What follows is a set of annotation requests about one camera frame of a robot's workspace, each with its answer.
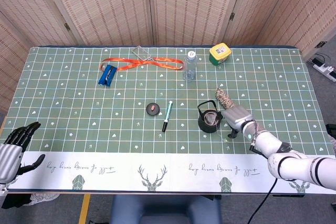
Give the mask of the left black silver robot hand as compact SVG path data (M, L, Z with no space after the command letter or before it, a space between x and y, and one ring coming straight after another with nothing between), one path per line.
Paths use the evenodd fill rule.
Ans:
M22 158L27 146L41 124L33 122L14 129L1 144L1 185L12 182L17 176L35 170L42 164L45 154L41 154L31 165L22 166Z

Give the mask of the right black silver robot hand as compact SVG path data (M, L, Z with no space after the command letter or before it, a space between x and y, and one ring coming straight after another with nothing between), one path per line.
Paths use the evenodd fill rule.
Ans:
M231 139L236 138L237 134L243 131L245 125L254 120L252 114L241 105L225 109L223 117L232 130L228 134L228 137Z

